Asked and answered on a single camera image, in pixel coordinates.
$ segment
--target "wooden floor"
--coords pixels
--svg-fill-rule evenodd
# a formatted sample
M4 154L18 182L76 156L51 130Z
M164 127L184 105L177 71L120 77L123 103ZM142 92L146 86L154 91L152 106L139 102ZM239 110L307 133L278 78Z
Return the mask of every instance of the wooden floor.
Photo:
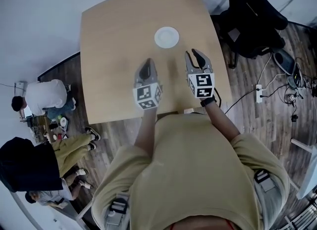
M315 77L316 65L314 60L317 57L310 50L309 38L305 33L305 29L301 26L290 24L280 35L286 42L286 51L296 58L302 68L302 72L309 77ZM233 53L227 44L221 40L220 43L225 61L228 64L233 59ZM258 57L256 60L239 57L237 68L235 70L227 69L234 102L254 88L268 58L269 54ZM282 73L282 71L272 59L264 70L260 84L265 87L279 73ZM66 114L70 120L67 135L73 136L84 132L84 127L88 125L88 121L81 81L80 56L48 72L41 78L41 81L49 81L51 79L61 79L65 84L71 84L74 97L78 103L74 112ZM278 86L284 84L287 84L285 76L279 76L264 92L264 95L271 94ZM304 99L297 100L296 114L299 118L297 122L291 122L291 114L294 109L292 106L284 104L280 99L280 97L283 98L286 88L280 88L278 93L276 92L270 98L263 98L264 101L261 104L255 103L255 93L252 92L236 104L228 112L228 116L241 132L249 132L256 135L283 162L294 182L300 185L303 181L310 155L297 146L291 145L290 140L295 138L309 145L315 144L317 138L317 113L310 91L308 89L304 90ZM226 111L230 106L231 104L223 103L221 108ZM78 167L86 168L89 171L87 181L94 187L98 187L101 183L117 149L122 145L133 144L140 121L139 118L136 118L92 125L93 128L102 134L103 139L98 142L96 150L89 152L87 156L78 162ZM95 189L91 191L82 189L79 198L73 202L74 207L78 211L84 208L92 199L94 191ZM297 200L296 190L291 187L287 205L273 228L286 224L284 216L287 215L292 219L307 205L308 201L306 199ZM93 223L90 211L85 215L84 219Z

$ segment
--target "wooden table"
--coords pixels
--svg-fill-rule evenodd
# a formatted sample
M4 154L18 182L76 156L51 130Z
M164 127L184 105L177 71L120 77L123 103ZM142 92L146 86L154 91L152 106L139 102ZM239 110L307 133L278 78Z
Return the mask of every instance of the wooden table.
M155 32L174 27L178 44L162 49ZM134 74L153 58L163 96L158 113L200 106L186 83L185 51L211 59L215 86L225 102L231 91L222 51L203 0L106 0L82 14L81 72L89 123L142 116L134 103Z

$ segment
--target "black office chair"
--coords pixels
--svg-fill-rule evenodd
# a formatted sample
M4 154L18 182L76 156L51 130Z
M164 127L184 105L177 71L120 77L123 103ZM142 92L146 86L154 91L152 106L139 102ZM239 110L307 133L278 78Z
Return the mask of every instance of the black office chair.
M235 52L229 68L237 66L239 55L256 58L285 46L276 29L285 29L288 21L267 0L229 0L229 9L213 18L221 37Z

